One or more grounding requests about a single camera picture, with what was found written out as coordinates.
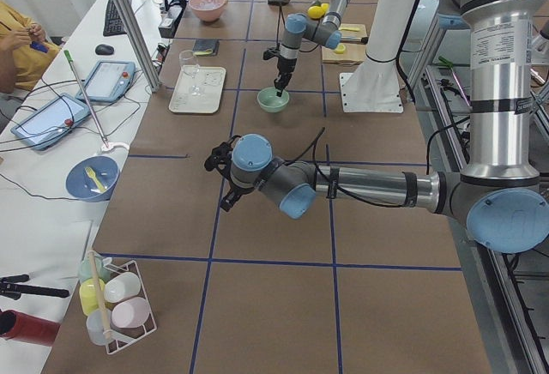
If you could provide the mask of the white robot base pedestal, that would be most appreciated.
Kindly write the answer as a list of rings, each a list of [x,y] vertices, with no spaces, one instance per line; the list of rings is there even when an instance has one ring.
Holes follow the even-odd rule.
[[[341,73],[344,112],[403,112],[397,57],[416,0],[378,0],[364,62]]]

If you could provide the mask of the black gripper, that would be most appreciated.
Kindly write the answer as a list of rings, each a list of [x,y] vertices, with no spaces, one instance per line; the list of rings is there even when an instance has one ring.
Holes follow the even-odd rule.
[[[292,79],[293,72],[297,64],[296,58],[286,58],[282,55],[277,57],[278,75],[274,79],[276,95],[281,96],[283,89],[286,89]]]
[[[232,166],[232,145],[240,136],[232,136],[227,141],[212,149],[211,154],[204,162],[204,168],[207,172],[216,170],[223,178],[234,184],[231,176]],[[220,208],[229,212],[241,198],[242,194],[238,190],[230,190],[220,200]]]

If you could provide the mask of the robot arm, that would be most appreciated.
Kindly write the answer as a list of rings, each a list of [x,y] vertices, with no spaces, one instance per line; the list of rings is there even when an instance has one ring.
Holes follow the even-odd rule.
[[[341,42],[338,30],[351,0],[330,0],[320,22],[287,17],[282,41],[263,53],[276,57],[274,94],[281,97],[296,67],[303,39],[326,48]],[[324,129],[293,160],[273,155],[264,136],[234,136],[205,160],[230,184],[220,201],[228,212],[243,195],[262,192],[278,209],[300,218],[317,195],[347,196],[382,208],[420,207],[457,220],[476,242],[502,253],[530,250],[548,236],[548,202],[540,173],[529,163],[528,139],[532,18],[545,0],[440,0],[449,20],[470,29],[469,161],[460,173],[387,173],[319,166],[316,147]],[[365,61],[341,85],[345,112],[390,111],[398,97],[398,57],[419,0],[378,0]]]
[[[341,42],[341,18],[351,0],[330,0],[329,8],[319,22],[303,13],[287,17],[280,47],[273,54],[278,58],[278,76],[274,79],[276,95],[281,97],[295,70],[302,39],[335,49]]]

